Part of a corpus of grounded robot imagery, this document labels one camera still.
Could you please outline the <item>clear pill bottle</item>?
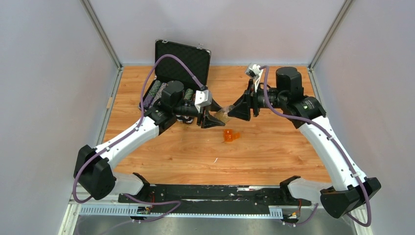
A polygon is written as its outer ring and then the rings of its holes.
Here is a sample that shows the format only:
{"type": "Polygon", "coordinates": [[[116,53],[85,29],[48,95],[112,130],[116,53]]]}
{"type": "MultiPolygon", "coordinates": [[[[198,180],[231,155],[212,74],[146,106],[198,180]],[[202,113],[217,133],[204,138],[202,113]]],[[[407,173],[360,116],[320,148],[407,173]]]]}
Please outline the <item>clear pill bottle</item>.
{"type": "Polygon", "coordinates": [[[222,109],[220,109],[218,112],[214,114],[214,117],[223,123],[227,123],[231,120],[231,117],[229,117],[228,113],[234,108],[235,108],[234,105],[223,107],[222,109]]]}

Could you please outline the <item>orange pill organizer box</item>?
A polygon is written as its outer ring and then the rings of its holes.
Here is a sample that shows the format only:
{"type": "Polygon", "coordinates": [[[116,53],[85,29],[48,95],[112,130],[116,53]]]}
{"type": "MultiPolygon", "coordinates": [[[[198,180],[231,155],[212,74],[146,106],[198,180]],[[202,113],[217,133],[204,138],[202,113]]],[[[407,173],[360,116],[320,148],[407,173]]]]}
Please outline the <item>orange pill organizer box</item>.
{"type": "Polygon", "coordinates": [[[223,130],[223,138],[224,142],[232,142],[237,140],[241,137],[240,132],[235,132],[232,129],[225,129],[223,130]]]}

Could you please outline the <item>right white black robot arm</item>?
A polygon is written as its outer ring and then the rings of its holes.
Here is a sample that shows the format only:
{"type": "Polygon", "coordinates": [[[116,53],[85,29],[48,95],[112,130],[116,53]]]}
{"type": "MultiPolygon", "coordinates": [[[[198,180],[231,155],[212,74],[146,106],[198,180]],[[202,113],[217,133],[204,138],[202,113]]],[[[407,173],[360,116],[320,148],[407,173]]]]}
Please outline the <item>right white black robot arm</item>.
{"type": "Polygon", "coordinates": [[[362,205],[369,207],[370,199],[381,188],[379,180],[368,177],[347,153],[323,106],[315,97],[304,93],[301,73],[294,67],[277,69],[277,85],[273,88],[268,84],[268,71],[268,66],[247,67],[248,86],[229,116],[249,121],[267,108],[290,120],[313,146],[331,180],[321,183],[300,176],[290,177],[279,185],[281,201],[288,205],[298,199],[317,203],[334,218],[349,216],[362,205]]]}

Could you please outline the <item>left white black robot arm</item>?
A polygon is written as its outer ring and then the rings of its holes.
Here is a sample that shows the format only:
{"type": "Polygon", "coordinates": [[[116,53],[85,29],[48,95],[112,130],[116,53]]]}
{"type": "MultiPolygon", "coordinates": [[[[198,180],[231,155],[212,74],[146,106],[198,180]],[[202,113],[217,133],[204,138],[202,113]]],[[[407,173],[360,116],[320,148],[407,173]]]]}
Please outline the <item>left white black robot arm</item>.
{"type": "Polygon", "coordinates": [[[74,184],[80,184],[95,200],[110,193],[127,193],[136,201],[145,202],[150,189],[143,180],[135,175],[115,175],[113,169],[142,144],[170,128],[178,116],[196,118],[201,128],[225,126],[210,114],[222,108],[212,98],[211,92],[202,87],[194,94],[194,100],[186,99],[183,83],[170,81],[162,90],[161,97],[135,124],[101,145],[81,147],[74,170],[74,184]]]}

